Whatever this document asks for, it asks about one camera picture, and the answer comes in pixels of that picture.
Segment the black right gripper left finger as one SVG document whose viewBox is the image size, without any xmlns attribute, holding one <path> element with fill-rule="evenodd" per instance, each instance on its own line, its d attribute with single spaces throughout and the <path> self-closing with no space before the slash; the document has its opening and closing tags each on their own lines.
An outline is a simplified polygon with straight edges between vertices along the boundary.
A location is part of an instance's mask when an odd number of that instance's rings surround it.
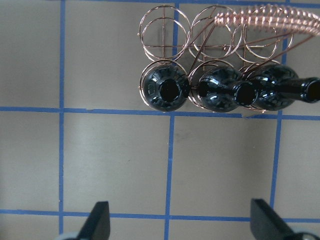
<svg viewBox="0 0 320 240">
<path fill-rule="evenodd" d="M 111 234 L 110 209 L 108 201 L 98 201 L 79 233 L 76 240 L 108 240 Z"/>
</svg>

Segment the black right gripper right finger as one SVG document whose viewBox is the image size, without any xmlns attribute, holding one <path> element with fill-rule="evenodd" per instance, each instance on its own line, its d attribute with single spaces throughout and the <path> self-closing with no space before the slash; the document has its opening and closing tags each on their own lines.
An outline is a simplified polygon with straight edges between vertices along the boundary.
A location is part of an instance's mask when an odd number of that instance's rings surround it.
<svg viewBox="0 0 320 240">
<path fill-rule="evenodd" d="M 295 232 L 264 199 L 250 201 L 250 231 L 256 240 L 290 240 Z"/>
</svg>

